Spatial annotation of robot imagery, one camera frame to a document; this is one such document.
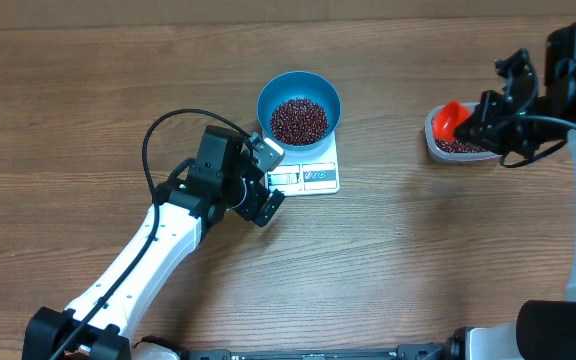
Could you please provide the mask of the red scoop with blue handle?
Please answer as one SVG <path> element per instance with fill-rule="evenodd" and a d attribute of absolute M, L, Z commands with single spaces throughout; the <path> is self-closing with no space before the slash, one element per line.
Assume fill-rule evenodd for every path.
<path fill-rule="evenodd" d="M 435 139 L 453 142 L 455 130 L 471 116 L 471 111 L 462 103 L 451 101 L 444 105 L 432 120 L 432 134 Z"/>

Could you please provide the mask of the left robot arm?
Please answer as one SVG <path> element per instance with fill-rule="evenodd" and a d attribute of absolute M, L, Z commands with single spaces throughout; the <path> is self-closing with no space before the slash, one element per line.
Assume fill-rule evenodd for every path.
<path fill-rule="evenodd" d="M 284 200 L 261 178 L 284 159 L 273 140 L 205 129 L 196 157 L 179 164 L 131 241 L 102 276 L 63 311 L 40 308 L 27 325 L 25 359 L 184 359 L 157 337 L 135 342 L 139 324 L 169 276 L 232 209 L 259 227 Z"/>

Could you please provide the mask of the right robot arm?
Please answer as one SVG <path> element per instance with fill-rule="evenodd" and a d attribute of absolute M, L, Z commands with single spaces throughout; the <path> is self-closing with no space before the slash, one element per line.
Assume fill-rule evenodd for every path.
<path fill-rule="evenodd" d="M 576 23 L 548 36 L 544 76 L 538 76 L 526 49 L 496 61 L 495 70 L 506 81 L 502 90 L 483 92 L 472 110 L 457 102 L 445 105 L 432 121 L 433 137 L 470 143 L 501 160 L 516 153 L 521 166 L 566 147 L 576 185 Z M 460 330 L 445 356 L 576 359 L 576 243 L 565 300 L 530 300 L 513 323 Z"/>

